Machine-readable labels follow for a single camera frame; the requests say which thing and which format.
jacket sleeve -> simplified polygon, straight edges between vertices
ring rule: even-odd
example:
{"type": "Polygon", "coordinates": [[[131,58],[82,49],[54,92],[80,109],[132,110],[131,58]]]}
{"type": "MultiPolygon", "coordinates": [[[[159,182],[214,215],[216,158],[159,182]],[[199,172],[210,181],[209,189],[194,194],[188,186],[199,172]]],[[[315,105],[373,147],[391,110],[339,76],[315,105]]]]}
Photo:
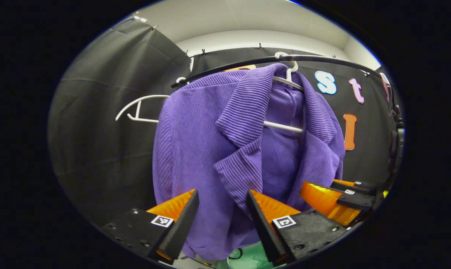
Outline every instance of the jacket sleeve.
{"type": "Polygon", "coordinates": [[[172,132],[168,101],[166,99],[159,115],[152,150],[152,183],[157,204],[172,199],[172,132]]]}

black fabric backdrop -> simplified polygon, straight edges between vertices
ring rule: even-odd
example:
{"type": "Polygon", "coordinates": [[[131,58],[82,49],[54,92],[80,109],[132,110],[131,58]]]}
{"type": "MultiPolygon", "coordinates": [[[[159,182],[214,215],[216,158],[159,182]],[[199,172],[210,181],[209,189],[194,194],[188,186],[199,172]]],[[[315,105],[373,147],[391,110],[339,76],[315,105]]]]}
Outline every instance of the black fabric backdrop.
{"type": "MultiPolygon", "coordinates": [[[[108,29],[71,63],[48,119],[53,169],[80,213],[98,226],[133,207],[155,205],[152,144],[156,124],[132,121],[128,103],[169,95],[191,59],[149,24],[132,17],[108,29]]],[[[157,119],[164,99],[142,101],[140,118],[157,119]]]]}
{"type": "MultiPolygon", "coordinates": [[[[194,56],[191,75],[234,62],[273,56],[278,51],[288,54],[317,55],[283,48],[262,48],[262,50],[259,50],[259,48],[238,48],[206,52],[205,56],[202,54],[194,56]]],[[[292,63],[282,63],[293,67],[292,63]]],[[[357,117],[355,148],[346,151],[343,160],[343,179],[351,182],[383,183],[389,176],[387,169],[388,152],[391,131],[395,128],[395,122],[392,116],[388,116],[391,106],[386,100],[386,92],[381,79],[374,75],[368,78],[364,72],[343,65],[304,61],[297,63],[299,72],[330,104],[342,127],[343,136],[345,136],[346,131],[343,115],[353,114],[357,117]],[[337,86],[335,94],[324,94],[318,90],[317,84],[319,82],[315,78],[315,72],[319,70],[333,75],[337,86]],[[363,104],[360,104],[355,98],[352,85],[349,83],[352,78],[355,78],[361,85],[360,93],[364,97],[363,104]]],[[[270,64],[264,63],[256,66],[259,68],[270,64]]]]}

jacket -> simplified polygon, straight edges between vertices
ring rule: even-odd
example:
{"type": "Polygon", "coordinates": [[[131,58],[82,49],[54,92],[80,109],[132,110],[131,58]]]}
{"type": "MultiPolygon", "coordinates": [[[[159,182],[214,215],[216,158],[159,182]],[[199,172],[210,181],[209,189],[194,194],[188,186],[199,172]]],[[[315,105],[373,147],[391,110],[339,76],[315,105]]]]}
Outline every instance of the jacket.
{"type": "Polygon", "coordinates": [[[304,93],[273,83],[287,66],[208,75],[164,102],[152,156],[157,203],[197,189],[199,207],[182,251],[206,260],[259,241],[245,204],[249,189],[300,211],[306,180],[329,187],[341,179],[345,147],[324,97],[299,72],[304,93]],[[263,126],[263,121],[303,133],[263,126]]]}

